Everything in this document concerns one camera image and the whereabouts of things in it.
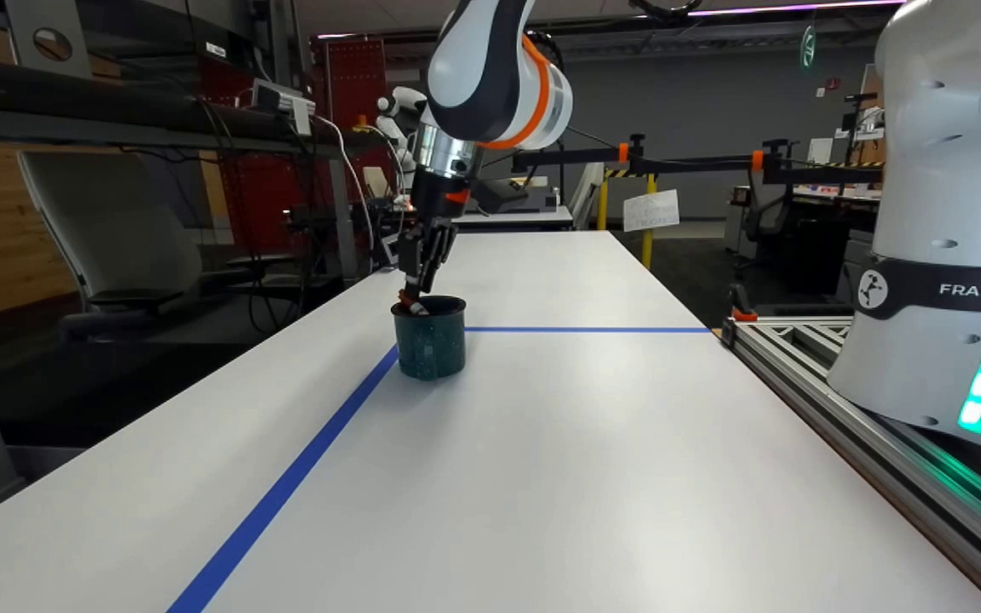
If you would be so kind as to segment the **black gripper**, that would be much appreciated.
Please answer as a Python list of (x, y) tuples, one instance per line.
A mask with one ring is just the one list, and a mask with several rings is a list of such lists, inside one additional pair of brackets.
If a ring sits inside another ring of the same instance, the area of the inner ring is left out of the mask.
[(435, 272), (450, 256), (455, 217), (470, 198), (462, 176), (440, 176), (428, 170), (415, 175), (411, 215), (397, 224), (397, 271), (404, 283), (397, 292), (415, 296), (411, 314), (428, 314), (427, 296), (431, 292)]

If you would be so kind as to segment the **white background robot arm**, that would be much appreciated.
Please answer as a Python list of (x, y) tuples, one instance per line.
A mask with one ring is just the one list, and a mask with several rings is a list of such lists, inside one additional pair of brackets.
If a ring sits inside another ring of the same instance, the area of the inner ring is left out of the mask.
[(411, 86), (394, 86), (378, 99), (373, 132), (394, 162), (397, 232), (391, 256), (415, 292), (431, 288), (454, 247), (454, 222), (470, 198), (472, 146), (450, 136), (427, 97)]

